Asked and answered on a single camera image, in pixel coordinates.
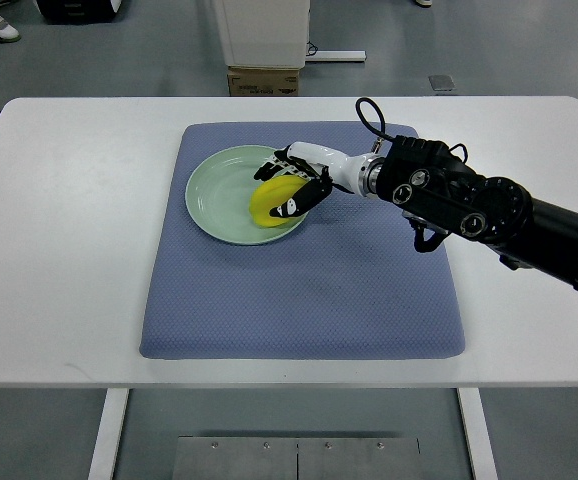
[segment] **gray floor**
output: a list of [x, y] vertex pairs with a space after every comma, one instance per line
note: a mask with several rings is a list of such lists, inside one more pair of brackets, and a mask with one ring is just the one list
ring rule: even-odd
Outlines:
[[[124, 0], [113, 23], [98, 25], [48, 24], [31, 0], [0, 13], [23, 37], [0, 44], [0, 108], [29, 96], [227, 95], [208, 0]], [[457, 95], [578, 98], [578, 1], [437, 0], [421, 9], [411, 0], [318, 0], [310, 31], [323, 50], [366, 50], [368, 57], [307, 65], [302, 96], [434, 95], [428, 76], [448, 74]], [[26, 395], [24, 405], [16, 395]], [[485, 390], [483, 403], [501, 479], [578, 478], [578, 389]], [[66, 391], [57, 399], [0, 390], [0, 478], [82, 478], [95, 432], [80, 430], [64, 409], [95, 423], [101, 405], [99, 394]], [[33, 415], [52, 419], [55, 430], [34, 428], [25, 420]], [[53, 435], [72, 433], [86, 441], [57, 471], [52, 462], [68, 449]], [[35, 442], [52, 450], [28, 449]]]

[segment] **cable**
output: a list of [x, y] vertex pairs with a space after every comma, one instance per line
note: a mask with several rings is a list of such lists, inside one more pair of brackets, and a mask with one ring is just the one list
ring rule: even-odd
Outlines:
[[[361, 105], [363, 103], [368, 103], [375, 110], [376, 114], [378, 115], [378, 118], [380, 119], [380, 130], [378, 130], [376, 127], [374, 127], [373, 125], [371, 125], [367, 121], [366, 117], [362, 113]], [[360, 121], [362, 122], [362, 124], [365, 127], [367, 127], [367, 129], [371, 133], [373, 133], [374, 135], [377, 135], [380, 138], [388, 140], [390, 142], [394, 141], [393, 137], [390, 137], [389, 135], [387, 135], [387, 133], [386, 133], [387, 127], [386, 127], [386, 123], [385, 123], [385, 117], [382, 114], [382, 111], [380, 110], [380, 107], [378, 106], [378, 104], [376, 102], [374, 102], [372, 99], [370, 99], [368, 97], [360, 97], [358, 100], [356, 100], [356, 113], [358, 114], [358, 118], [360, 118]]]
[[316, 53], [318, 53], [318, 47], [316, 47], [313, 43], [307, 42], [307, 56], [313, 57]]

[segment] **gray mat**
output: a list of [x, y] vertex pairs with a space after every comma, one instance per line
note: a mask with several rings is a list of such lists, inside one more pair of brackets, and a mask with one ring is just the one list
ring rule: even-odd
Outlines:
[[[389, 125], [391, 135], [415, 136]], [[461, 353], [444, 249], [418, 254], [387, 202], [334, 193], [282, 239], [230, 245], [189, 216], [184, 191], [207, 157], [295, 141], [365, 153], [360, 122], [216, 123], [185, 131], [151, 279], [140, 352], [148, 358], [408, 359]], [[383, 146], [386, 154], [388, 145]]]

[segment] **plate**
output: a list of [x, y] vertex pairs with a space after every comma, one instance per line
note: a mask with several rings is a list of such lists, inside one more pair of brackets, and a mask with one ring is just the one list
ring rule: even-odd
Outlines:
[[306, 217], [279, 227], [256, 225], [249, 214], [249, 199], [262, 185], [253, 176], [277, 149], [261, 145], [232, 147], [213, 154], [187, 181], [185, 203], [196, 225], [214, 238], [237, 245], [259, 245], [284, 237]]

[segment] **robotic hand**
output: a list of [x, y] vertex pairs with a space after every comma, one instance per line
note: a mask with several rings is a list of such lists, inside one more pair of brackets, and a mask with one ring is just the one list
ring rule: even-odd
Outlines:
[[[360, 110], [371, 104], [381, 131]], [[368, 98], [356, 102], [363, 124], [379, 138], [372, 151], [349, 157], [327, 147], [296, 142], [275, 152], [256, 173], [268, 180], [292, 173], [308, 182], [289, 200], [269, 212], [272, 217], [303, 215], [324, 200], [333, 187], [393, 203], [414, 229], [418, 252], [435, 250], [450, 234], [483, 243], [515, 270], [536, 268], [578, 290], [578, 213], [532, 198], [521, 185], [503, 177], [486, 178], [466, 165], [462, 144], [389, 137], [378, 106]], [[391, 142], [386, 157], [378, 154], [382, 140]], [[462, 149], [463, 158], [455, 155]], [[432, 231], [429, 239], [425, 232]]]

